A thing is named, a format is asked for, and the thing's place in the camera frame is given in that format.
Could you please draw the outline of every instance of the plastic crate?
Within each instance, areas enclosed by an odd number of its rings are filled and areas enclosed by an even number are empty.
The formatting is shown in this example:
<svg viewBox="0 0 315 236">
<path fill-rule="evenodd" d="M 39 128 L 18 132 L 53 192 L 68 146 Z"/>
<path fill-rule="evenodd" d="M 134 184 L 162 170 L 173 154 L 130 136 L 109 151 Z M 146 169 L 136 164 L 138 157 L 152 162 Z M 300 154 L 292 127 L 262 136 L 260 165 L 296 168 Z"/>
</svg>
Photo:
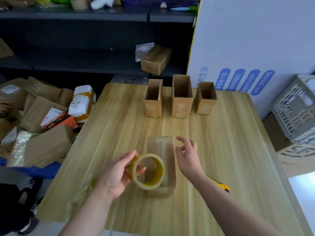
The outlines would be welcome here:
<svg viewBox="0 0 315 236">
<path fill-rule="evenodd" d="M 315 145 L 315 81 L 311 79 L 315 75 L 297 75 L 272 103 L 283 132 L 297 144 Z"/>
</svg>

